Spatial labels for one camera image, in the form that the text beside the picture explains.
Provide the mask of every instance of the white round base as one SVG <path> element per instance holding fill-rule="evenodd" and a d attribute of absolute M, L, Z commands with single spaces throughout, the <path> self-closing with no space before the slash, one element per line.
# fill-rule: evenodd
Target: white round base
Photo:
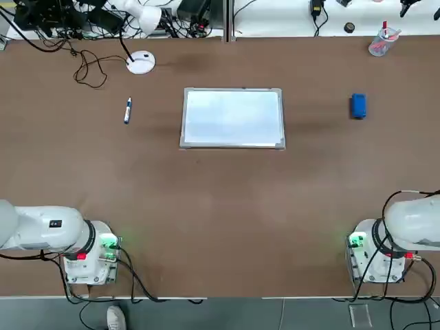
<path fill-rule="evenodd" d="M 130 58 L 127 58 L 126 68 L 132 74 L 146 74 L 147 72 L 150 72 L 156 65 L 154 55 L 145 50 L 134 52 L 132 53 L 131 57 L 133 57 L 133 60 L 135 61 L 132 62 Z"/>

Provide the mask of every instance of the black sticker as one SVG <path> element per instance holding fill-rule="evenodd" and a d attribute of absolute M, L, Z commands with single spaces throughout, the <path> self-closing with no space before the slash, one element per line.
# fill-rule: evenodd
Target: black sticker
<path fill-rule="evenodd" d="M 51 220 L 49 221 L 49 228 L 61 228 L 63 220 Z"/>

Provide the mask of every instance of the marker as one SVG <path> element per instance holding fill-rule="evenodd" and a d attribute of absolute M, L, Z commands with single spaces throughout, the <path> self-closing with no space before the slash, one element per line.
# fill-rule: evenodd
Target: marker
<path fill-rule="evenodd" d="M 387 34 L 387 32 L 388 32 L 388 21 L 384 21 L 382 23 L 382 31 L 384 33 L 385 39 L 388 39 L 388 34 Z"/>
<path fill-rule="evenodd" d="M 131 113 L 131 98 L 129 98 L 126 102 L 125 115 L 124 115 L 124 124 L 128 124 L 130 121 L 130 113 Z"/>

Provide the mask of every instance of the whiteboard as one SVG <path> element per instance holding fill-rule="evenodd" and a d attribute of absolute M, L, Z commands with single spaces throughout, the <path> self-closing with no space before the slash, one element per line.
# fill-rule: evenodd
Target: whiteboard
<path fill-rule="evenodd" d="M 285 148 L 281 89 L 185 88 L 181 148 Z"/>

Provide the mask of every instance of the blue eraser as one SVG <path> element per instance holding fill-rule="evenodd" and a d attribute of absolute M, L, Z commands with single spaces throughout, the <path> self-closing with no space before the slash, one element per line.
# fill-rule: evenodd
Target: blue eraser
<path fill-rule="evenodd" d="M 351 117 L 356 119 L 364 119 L 366 117 L 365 94 L 354 93 L 351 96 Z"/>

